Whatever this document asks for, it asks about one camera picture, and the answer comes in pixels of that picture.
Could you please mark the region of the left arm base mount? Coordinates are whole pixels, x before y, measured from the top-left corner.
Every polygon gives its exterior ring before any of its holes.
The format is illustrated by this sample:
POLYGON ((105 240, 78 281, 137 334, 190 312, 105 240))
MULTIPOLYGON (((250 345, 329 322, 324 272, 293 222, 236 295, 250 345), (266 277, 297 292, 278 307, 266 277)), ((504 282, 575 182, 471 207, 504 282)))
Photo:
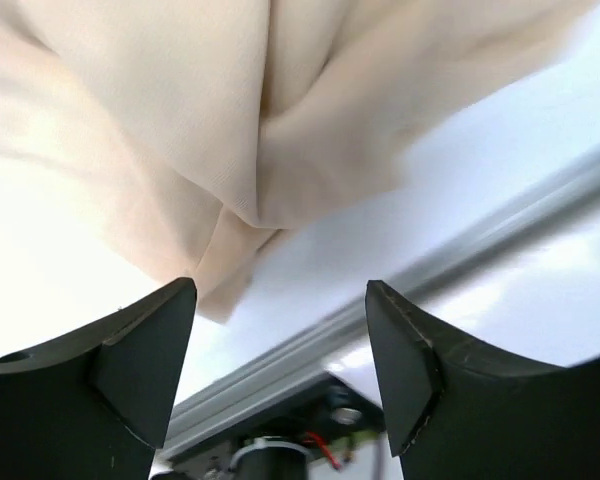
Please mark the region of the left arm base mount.
POLYGON ((380 406, 319 372, 177 406, 157 460, 174 479, 306 479, 314 461, 344 472, 384 430, 380 406))

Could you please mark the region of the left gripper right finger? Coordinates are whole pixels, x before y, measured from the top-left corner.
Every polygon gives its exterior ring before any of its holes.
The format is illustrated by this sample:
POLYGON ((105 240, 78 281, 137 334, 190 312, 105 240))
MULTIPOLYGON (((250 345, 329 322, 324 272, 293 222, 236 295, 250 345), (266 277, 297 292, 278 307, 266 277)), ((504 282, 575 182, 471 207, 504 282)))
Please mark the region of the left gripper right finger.
POLYGON ((486 343, 384 282, 366 320, 407 479, 600 479, 600 356, 560 367, 486 343))

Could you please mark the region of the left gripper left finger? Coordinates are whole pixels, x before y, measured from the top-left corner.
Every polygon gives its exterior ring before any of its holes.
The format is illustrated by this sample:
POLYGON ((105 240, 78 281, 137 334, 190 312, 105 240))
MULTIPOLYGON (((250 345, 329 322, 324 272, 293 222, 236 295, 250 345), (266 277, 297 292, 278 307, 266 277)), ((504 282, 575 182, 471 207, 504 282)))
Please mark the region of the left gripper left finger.
POLYGON ((196 309, 178 278, 102 319, 0 358, 0 479, 146 479, 196 309))

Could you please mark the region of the beige trousers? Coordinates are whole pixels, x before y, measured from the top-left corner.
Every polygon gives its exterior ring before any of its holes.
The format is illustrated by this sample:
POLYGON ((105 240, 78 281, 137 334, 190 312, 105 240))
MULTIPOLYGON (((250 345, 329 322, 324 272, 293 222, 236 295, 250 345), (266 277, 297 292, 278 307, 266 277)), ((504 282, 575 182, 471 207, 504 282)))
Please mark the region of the beige trousers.
POLYGON ((226 321, 287 231, 555 60, 590 1, 0 1, 0 183, 226 321))

